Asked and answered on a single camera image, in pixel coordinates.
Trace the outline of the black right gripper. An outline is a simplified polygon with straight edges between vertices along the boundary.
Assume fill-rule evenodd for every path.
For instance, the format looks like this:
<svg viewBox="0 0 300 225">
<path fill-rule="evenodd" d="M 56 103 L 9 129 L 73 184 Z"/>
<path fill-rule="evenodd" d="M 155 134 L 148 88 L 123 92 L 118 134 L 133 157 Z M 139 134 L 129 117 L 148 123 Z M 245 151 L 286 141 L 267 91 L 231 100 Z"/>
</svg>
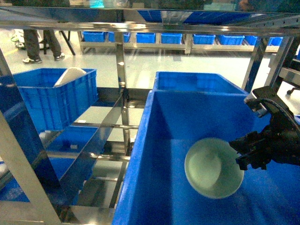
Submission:
<svg viewBox="0 0 300 225">
<path fill-rule="evenodd" d="M 239 154 L 240 170 L 265 170 L 274 161 L 279 164 L 300 165 L 300 126 L 287 104 L 269 86 L 254 89 L 250 108 L 259 117 L 270 114 L 270 123 L 261 132 L 253 131 L 229 142 Z"/>
</svg>

